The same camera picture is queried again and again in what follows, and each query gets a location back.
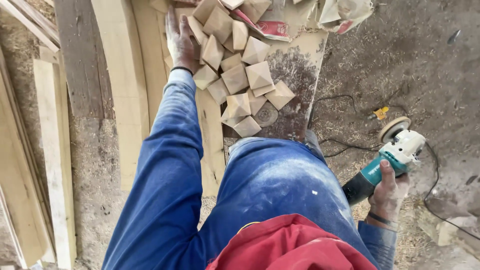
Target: blue sleeve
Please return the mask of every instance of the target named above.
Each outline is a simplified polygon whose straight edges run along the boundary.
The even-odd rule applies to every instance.
[[[379,269],[393,269],[396,232],[359,221],[359,234]]]
[[[170,73],[102,269],[165,269],[197,234],[203,148],[195,91],[187,71]]]

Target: person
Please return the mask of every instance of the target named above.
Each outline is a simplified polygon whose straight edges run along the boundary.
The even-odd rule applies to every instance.
[[[174,67],[102,269],[392,269],[408,192],[381,162],[370,213],[355,226],[315,135],[307,143],[245,138],[229,149],[216,205],[200,230],[202,137],[185,15],[166,15]]]

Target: dark wooden board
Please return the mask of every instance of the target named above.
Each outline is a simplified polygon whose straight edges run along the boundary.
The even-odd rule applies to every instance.
[[[273,125],[264,127],[256,137],[302,141],[307,130],[310,111],[317,89],[328,34],[324,31],[302,34],[290,44],[268,41],[271,44],[266,58],[272,79],[282,80],[295,97],[279,112]],[[230,127],[223,125],[224,137],[238,138]]]
[[[114,119],[107,61],[90,0],[54,0],[72,115]]]

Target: fingers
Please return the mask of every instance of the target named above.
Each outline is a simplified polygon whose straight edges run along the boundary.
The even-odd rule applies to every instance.
[[[190,36],[190,25],[185,14],[180,15],[180,36],[186,38]]]
[[[177,18],[172,5],[168,7],[165,25],[167,27],[167,32],[180,34]]]
[[[383,184],[391,189],[396,188],[395,182],[395,171],[388,162],[388,160],[380,161],[380,171],[382,172],[382,182]]]

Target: flap disc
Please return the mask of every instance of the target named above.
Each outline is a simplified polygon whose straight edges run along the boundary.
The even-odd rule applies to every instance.
[[[399,131],[407,130],[411,123],[412,120],[408,117],[398,117],[382,128],[378,134],[378,141],[384,144],[393,142],[395,135],[398,134]]]

